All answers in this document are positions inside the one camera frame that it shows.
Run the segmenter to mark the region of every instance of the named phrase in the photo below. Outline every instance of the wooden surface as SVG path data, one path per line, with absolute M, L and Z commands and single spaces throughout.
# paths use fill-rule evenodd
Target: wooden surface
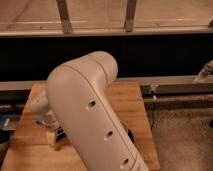
M 73 146 L 65 138 L 53 150 L 47 145 L 45 128 L 35 123 L 38 115 L 30 113 L 29 102 L 45 87 L 33 86 L 21 120 L 12 138 L 2 171 L 86 171 Z M 107 97 L 118 117 L 134 134 L 135 145 L 150 170 L 160 170 L 148 118 L 137 83 L 114 83 Z

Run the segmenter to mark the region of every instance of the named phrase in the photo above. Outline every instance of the metal bar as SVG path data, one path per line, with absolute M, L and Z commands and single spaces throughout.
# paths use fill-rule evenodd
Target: metal bar
M 126 19 L 125 19 L 125 31 L 132 32 L 134 26 L 135 10 L 136 10 L 137 0 L 128 0 L 126 8 Z
M 81 36 L 130 36 L 130 35 L 173 35 L 173 34 L 212 34 L 213 29 L 208 26 L 196 27 L 162 27 L 162 28 L 134 28 L 132 32 L 125 32 L 122 28 L 112 29 L 75 29 L 72 34 L 63 34 L 61 30 L 7 30 L 0 31 L 0 37 L 81 37 Z
M 58 11 L 61 18 L 61 26 L 64 34 L 72 33 L 72 25 L 69 19 L 69 13 L 66 0 L 57 0 Z

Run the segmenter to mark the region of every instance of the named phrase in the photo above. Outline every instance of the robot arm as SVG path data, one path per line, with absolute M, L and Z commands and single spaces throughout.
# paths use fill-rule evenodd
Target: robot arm
M 105 96 L 117 63 L 94 52 L 55 68 L 47 79 L 49 108 L 90 171 L 148 171 Z

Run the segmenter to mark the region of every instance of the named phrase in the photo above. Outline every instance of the metal frame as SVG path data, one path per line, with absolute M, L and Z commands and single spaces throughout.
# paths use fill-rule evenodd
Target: metal frame
M 64 34 L 72 33 L 72 25 L 70 23 L 69 12 L 66 0 L 57 0 L 58 11 L 61 18 L 61 26 Z
M 213 75 L 204 83 L 194 83 L 196 76 L 165 76 L 165 77 L 132 77 L 117 78 L 116 81 L 136 81 L 140 84 L 143 95 L 177 94 L 177 93 L 213 93 Z M 30 90 L 35 83 L 45 83 L 45 80 L 37 81 L 9 81 L 0 82 L 0 91 Z
M 137 0 L 128 0 L 124 28 L 126 32 L 133 31 Z

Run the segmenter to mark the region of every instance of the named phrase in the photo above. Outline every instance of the hole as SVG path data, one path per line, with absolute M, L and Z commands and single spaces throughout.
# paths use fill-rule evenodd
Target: hole
M 121 164 L 121 169 L 124 169 L 128 163 L 129 159 L 124 160 L 123 163 Z
M 106 136 L 104 137 L 104 140 L 107 141 L 110 137 L 112 137 L 112 135 L 113 135 L 113 132 L 112 132 L 112 131 L 108 132 L 108 133 L 106 134 Z
M 94 107 L 95 106 L 95 101 L 91 101 L 88 105 L 87 105 L 87 109 L 89 110 L 89 109 L 91 109 L 92 107 Z

